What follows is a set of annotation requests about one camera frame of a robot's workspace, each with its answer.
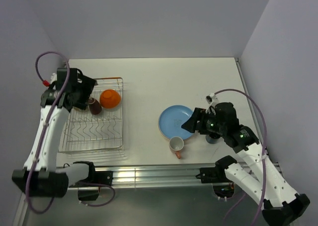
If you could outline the brown mug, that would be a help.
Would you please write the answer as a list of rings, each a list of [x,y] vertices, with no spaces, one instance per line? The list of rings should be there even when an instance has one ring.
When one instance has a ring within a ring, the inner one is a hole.
[[[88,108],[92,115],[98,115],[102,111],[100,103],[93,97],[88,100]]]

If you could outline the orange bowl white inside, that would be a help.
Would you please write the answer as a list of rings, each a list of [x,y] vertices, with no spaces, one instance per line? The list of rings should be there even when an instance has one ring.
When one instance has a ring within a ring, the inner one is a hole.
[[[107,89],[101,93],[99,102],[103,108],[112,109],[120,104],[121,96],[117,91]]]

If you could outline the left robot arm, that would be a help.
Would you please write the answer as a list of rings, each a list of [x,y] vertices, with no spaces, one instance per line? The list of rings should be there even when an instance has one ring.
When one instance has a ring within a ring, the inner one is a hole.
[[[73,108],[84,110],[97,84],[76,68],[57,69],[57,80],[41,96],[41,117],[31,153],[12,181],[29,197],[61,198],[78,182],[91,186],[97,174],[92,162],[77,161],[70,169],[57,169],[57,153],[64,125]]]

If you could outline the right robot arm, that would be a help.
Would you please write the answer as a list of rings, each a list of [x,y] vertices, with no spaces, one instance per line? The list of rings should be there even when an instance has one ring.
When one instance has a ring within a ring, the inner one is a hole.
[[[309,206],[307,195],[291,187],[268,156],[262,154],[262,144],[251,128],[239,123],[232,103],[218,103],[213,112],[195,108],[181,127],[190,133],[220,136],[244,160],[254,175],[228,155],[216,161],[213,168],[201,168],[196,177],[202,183],[228,180],[238,185],[261,206],[268,225],[288,226]]]

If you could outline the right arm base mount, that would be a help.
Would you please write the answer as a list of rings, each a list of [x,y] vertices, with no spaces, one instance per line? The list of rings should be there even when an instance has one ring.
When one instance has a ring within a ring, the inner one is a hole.
[[[231,198],[235,193],[234,183],[228,180],[217,167],[202,167],[195,178],[202,184],[212,184],[214,194],[221,199]]]

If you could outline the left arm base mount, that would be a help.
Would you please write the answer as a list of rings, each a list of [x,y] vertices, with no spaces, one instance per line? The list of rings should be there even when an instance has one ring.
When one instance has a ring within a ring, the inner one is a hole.
[[[113,171],[96,171],[92,181],[80,181],[78,188],[93,187],[92,184],[103,184],[112,186]],[[101,187],[95,190],[78,190],[78,199],[85,202],[94,202],[100,196]]]

